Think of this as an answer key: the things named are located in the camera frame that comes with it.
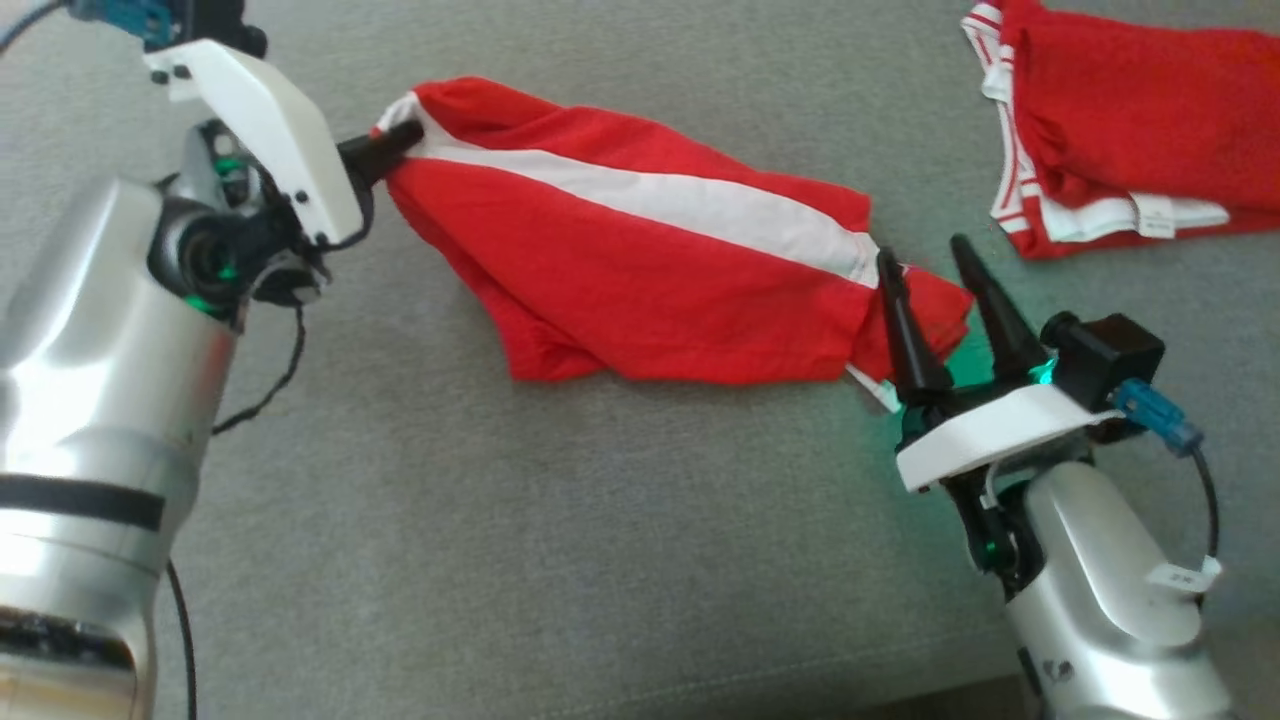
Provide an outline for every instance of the folded red garment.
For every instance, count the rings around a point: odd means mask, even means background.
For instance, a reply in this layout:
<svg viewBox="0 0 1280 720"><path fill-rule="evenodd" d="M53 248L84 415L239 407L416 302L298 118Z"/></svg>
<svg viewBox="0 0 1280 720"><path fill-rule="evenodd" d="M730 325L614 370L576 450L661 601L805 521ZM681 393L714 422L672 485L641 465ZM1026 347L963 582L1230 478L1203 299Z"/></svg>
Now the folded red garment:
<svg viewBox="0 0 1280 720"><path fill-rule="evenodd" d="M1266 86L1280 79L1280 67L1248 64L1256 51L1275 56L1280 40L1128 26L1036 0L979 3L961 27L1005 131L991 214L1023 256L1280 227L1271 205L1249 205L1275 195L1274 181L1262 178L1280 151L1280 129L1253 122L1251 108L1277 106ZM1201 51L1190 63L1166 56L1194 46ZM1183 65L1193 67L1184 73ZM1224 100L1238 82L1268 97ZM1196 113L1181 110L1188 102ZM1249 163L1222 161L1242 151Z"/></svg>
<svg viewBox="0 0 1280 720"><path fill-rule="evenodd" d="M1015 120L1014 49L1001 44L1004 13L979 3L961 20L983 69L983 95L996 101L1004 129L1005 168L991 217L1029 259L1098 247L1133 246L1203 234L1251 232L1280 224L1280 214L1231 209L1188 197L1089 184L1085 201L1068 206L1042 187ZM1080 53L1088 53L1085 47Z"/></svg>
<svg viewBox="0 0 1280 720"><path fill-rule="evenodd" d="M1004 0L1015 117L1050 197L1097 186L1280 214L1280 37Z"/></svg>

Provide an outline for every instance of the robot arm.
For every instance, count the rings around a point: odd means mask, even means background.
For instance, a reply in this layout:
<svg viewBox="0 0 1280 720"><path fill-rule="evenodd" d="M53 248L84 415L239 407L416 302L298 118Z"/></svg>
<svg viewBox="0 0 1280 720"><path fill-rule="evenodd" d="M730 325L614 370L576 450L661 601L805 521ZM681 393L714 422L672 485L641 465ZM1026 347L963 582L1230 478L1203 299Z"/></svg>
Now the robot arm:
<svg viewBox="0 0 1280 720"><path fill-rule="evenodd" d="M975 387L952 387L922 340L897 263L887 251L879 259L906 406L905 486L941 487L955 503L974 566L1004 585L1019 660L1048 716L1233 717L1203 647L1198 597L1170 587L1202 592L1206 578L1179 570L1169 582L1164 552L1093 466L1092 445L1143 432L1129 415L1149 401L1133 388L1151 382L1164 343L1124 315L1082 323L1066 313L1038 340L969 241L952 238L952 252L995 360L992 382ZM1194 448L1199 434L1166 415L1166 442Z"/></svg>
<svg viewBox="0 0 1280 720"><path fill-rule="evenodd" d="M160 5L77 6L125 22ZM335 145L280 73L197 38L206 5L236 4L174 4L191 37L148 38L146 64L174 100L201 99L219 119L191 131L161 183L82 191L0 325L6 720L150 717L155 593L247 302L314 300L325 254L367 233L371 186L422 135L406 124ZM218 33L265 51L238 13L219 18Z"/></svg>

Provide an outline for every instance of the white trim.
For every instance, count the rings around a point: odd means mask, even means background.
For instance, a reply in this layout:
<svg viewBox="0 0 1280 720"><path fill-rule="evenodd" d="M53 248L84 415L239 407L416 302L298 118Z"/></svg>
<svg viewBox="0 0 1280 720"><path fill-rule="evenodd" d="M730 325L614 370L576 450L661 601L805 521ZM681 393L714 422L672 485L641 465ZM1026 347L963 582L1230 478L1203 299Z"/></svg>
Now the white trim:
<svg viewBox="0 0 1280 720"><path fill-rule="evenodd" d="M849 232L829 215L756 187L675 173L620 170L545 150L488 150L463 142L436 123L410 94L384 123L417 117L426 131L410 156L504 170L620 213L663 223L774 258L877 287L872 237Z"/></svg>

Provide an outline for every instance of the gray fabric surface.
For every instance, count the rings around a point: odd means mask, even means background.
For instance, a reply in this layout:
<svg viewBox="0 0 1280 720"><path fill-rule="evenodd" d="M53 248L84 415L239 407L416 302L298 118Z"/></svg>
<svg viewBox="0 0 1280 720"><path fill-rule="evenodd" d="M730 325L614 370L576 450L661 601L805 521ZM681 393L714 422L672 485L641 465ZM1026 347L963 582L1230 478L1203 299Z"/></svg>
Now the gray fabric surface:
<svg viewBox="0 0 1280 720"><path fill-rule="evenodd" d="M1251 0L1071 6L1280 32L1274 4ZM1275 717L1280 237L1020 261L987 218L1000 129L966 8L260 0L250 14L337 133L422 79L485 74L868 192L873 234L948 277L946 238L968 232L1034 322L1139 318L1169 341L1161 384L1208 430L1221 482L1229 574L1210 625L1245 710ZM168 173L198 113L169 108L133 41L65 18L10 51L0 83L12 287L86 176ZM1014 671L951 507L901 491L893 423L851 388L513 384L479 304L379 201L310 313L294 386L212 445L178 542L209 717L810 717ZM227 410L270 384L291 340L288 314L253 314ZM1102 460L1194 561L1190 466L1155 441ZM178 717L164 593L157 615L159 716Z"/></svg>

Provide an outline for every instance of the cable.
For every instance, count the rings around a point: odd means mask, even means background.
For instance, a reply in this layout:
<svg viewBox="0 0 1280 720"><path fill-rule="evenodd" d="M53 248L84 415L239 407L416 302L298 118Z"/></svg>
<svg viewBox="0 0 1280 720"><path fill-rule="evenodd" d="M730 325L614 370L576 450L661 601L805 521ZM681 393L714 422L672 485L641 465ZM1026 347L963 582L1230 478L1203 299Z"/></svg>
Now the cable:
<svg viewBox="0 0 1280 720"><path fill-rule="evenodd" d="M298 364L302 361L302 350L306 347L307 342L307 328L306 325L302 324L301 305L293 307L293 319L296 323L296 331L294 331L296 334L293 337L293 354L289 355L289 365L284 369L284 374L280 375L280 379L275 380L275 384L271 386L271 389L266 391L266 395L262 396L262 400L257 401L257 404L251 405L241 410L239 413L236 413L230 418L227 418L221 423L214 425L214 432L212 432L214 437L220 436L236 428L241 423L257 418L259 413L261 413L268 405L271 404L273 400L275 400L275 395L282 389L284 389L291 380L293 380L293 375L298 372Z"/></svg>
<svg viewBox="0 0 1280 720"><path fill-rule="evenodd" d="M4 36L0 37L0 55L8 53L9 46L13 45L14 41L22 36L22 33L31 29L31 26L51 15L54 10L65 8L67 5L70 5L70 0L52 0L51 3L45 3L26 15L18 18L18 22L9 26L9 29L4 31Z"/></svg>
<svg viewBox="0 0 1280 720"><path fill-rule="evenodd" d="M1208 552L1210 557L1217 559L1219 525L1217 516L1217 488L1213 487L1213 473L1208 470L1208 461L1204 452L1197 447L1192 450L1192 460L1196 461L1196 471L1199 473L1201 484L1204 486L1204 502L1208 506Z"/></svg>
<svg viewBox="0 0 1280 720"><path fill-rule="evenodd" d="M187 614L187 598L182 594L178 582L178 569L173 560L165 566L169 585L173 588L173 603L178 607L178 629L182 633L182 655L187 661L187 719L196 720L196 641L191 633L191 616Z"/></svg>
<svg viewBox="0 0 1280 720"><path fill-rule="evenodd" d="M298 372L298 364L302 361L302 350L306 347L307 329L302 323L302 306L298 305L293 309L293 319L296 323L296 336L293 338L293 352L289 355L289 365L284 369L284 374L280 375L271 389L262 396L262 400L257 404L236 413L230 418L223 420L214 425L212 434L220 436L241 423L246 423L257 418L259 413L264 407L270 405L275 395L289 384L293 375ZM165 573L169 575L169 584L173 587L173 602L178 609L178 629L182 632L182 653L187 662L187 719L196 720L196 641L191 632L191 616L187 614L187 598L182 593L182 583L178 582L178 569L174 568L173 561L165 568Z"/></svg>

